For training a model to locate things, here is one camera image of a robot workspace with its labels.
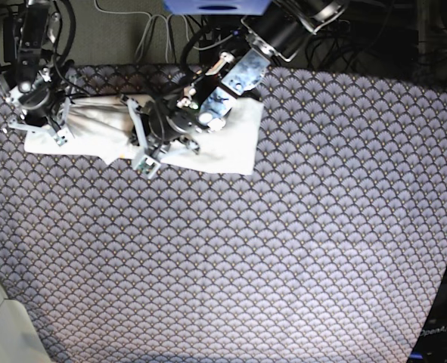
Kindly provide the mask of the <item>fan-patterned grey tablecloth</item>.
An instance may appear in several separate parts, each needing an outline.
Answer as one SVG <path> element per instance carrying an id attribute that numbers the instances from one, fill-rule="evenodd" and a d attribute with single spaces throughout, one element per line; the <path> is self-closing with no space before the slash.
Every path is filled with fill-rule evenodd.
<path id="1" fill-rule="evenodd" d="M 36 156 L 0 281 L 59 362 L 404 362 L 447 266 L 447 89 L 272 68 L 250 176 Z"/>

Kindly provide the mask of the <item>white printed T-shirt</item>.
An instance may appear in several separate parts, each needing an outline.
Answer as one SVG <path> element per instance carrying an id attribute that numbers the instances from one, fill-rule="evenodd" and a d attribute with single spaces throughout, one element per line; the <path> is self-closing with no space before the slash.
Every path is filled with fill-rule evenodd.
<path id="1" fill-rule="evenodd" d="M 174 141 L 163 164 L 207 173 L 250 175 L 256 161 L 263 103 L 239 98 L 218 132 L 192 132 L 200 145 L 196 154 Z M 59 146 L 49 135 L 27 132 L 24 150 L 31 154 L 98 157 L 106 165 L 118 159 L 133 159 L 138 147 L 129 136 L 134 126 L 128 107 L 117 96 L 80 98 L 71 105 L 67 118 L 73 137 Z"/>

